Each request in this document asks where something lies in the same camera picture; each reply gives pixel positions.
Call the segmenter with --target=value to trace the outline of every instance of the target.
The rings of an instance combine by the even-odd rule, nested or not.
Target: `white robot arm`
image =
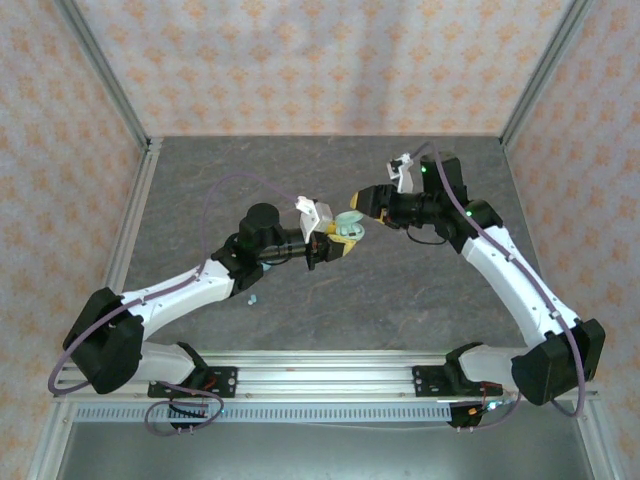
[[[316,263],[351,251],[358,239],[336,231],[328,205],[298,197],[296,206],[301,210],[300,228],[283,229],[274,206],[257,204],[241,220],[238,233],[199,267],[120,296],[108,288],[95,292],[63,347],[69,349],[89,327],[122,310],[70,353],[96,392],[110,393],[130,380],[202,388],[207,380],[202,370],[207,367],[191,347],[158,345],[147,339],[192,310],[248,289],[262,278],[264,265],[305,257],[313,270]]]
[[[472,343],[447,355],[445,373],[453,390],[469,394],[479,382],[491,382],[519,390],[531,403],[542,405],[577,386],[581,375],[574,358],[581,358],[584,378],[591,380],[604,344],[602,326],[595,319],[583,322],[558,299],[520,254],[493,208],[467,198],[458,158],[451,152],[442,156],[444,161],[439,153],[422,157],[423,192],[374,185],[356,193],[351,207],[394,229],[434,225],[436,233],[484,276],[520,327],[526,348]],[[388,170],[394,180],[389,165]]]

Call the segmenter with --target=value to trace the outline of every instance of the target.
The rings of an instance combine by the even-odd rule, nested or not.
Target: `wall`
[[[151,135],[499,135],[570,0],[80,0]]]
[[[0,3],[0,71],[0,477],[21,479],[139,152],[53,1]]]
[[[607,330],[596,376],[640,469],[640,3],[596,1],[510,152],[541,268]]]

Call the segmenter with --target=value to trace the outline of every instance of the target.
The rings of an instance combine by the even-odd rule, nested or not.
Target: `white bracket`
[[[387,163],[389,178],[398,187],[398,193],[412,193],[413,179],[409,168],[413,165],[413,160],[408,153],[403,153],[399,158]]]
[[[333,220],[333,214],[329,205],[314,202],[307,197],[299,196],[296,208],[302,212],[300,215],[300,228],[304,235],[304,242],[309,243],[311,232],[326,232]]]

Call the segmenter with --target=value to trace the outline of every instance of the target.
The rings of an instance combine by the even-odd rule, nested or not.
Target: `black mounting bracket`
[[[416,397],[498,397],[502,395],[502,387],[483,382],[472,382],[465,377],[460,366],[460,355],[471,350],[480,342],[473,342],[449,352],[444,365],[415,366],[413,386]]]
[[[207,379],[203,386],[197,390],[215,393],[221,398],[235,398],[238,385],[238,369],[236,367],[207,367],[205,370]],[[199,398],[202,395],[190,395],[166,388],[160,383],[149,384],[147,391],[149,398]]]
[[[411,373],[416,397],[499,397],[503,393],[501,387],[483,386],[481,382],[470,382],[469,386],[460,389],[451,381],[444,365],[417,365]]]

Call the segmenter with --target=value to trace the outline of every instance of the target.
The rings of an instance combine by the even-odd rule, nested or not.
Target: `gray stone floor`
[[[222,175],[253,172],[294,195],[318,198],[334,215],[356,191],[387,183],[385,162],[413,151],[415,137],[205,137],[164,141],[142,218],[126,290],[153,285],[201,259],[204,196]],[[502,148],[495,138],[438,139],[455,151],[470,198],[502,216],[523,255],[533,248]],[[414,173],[416,188],[421,188]],[[221,188],[209,209],[212,252],[237,231],[246,210],[270,202],[287,228],[298,215],[286,200],[248,179]],[[309,272],[304,259],[273,268],[249,291],[205,306],[151,340],[187,341],[199,350],[443,351],[470,341],[521,346],[515,321],[482,276],[448,246],[410,242],[404,233],[363,220],[365,238],[347,257]],[[430,227],[414,230],[435,239]],[[250,294],[258,302],[247,305]]]

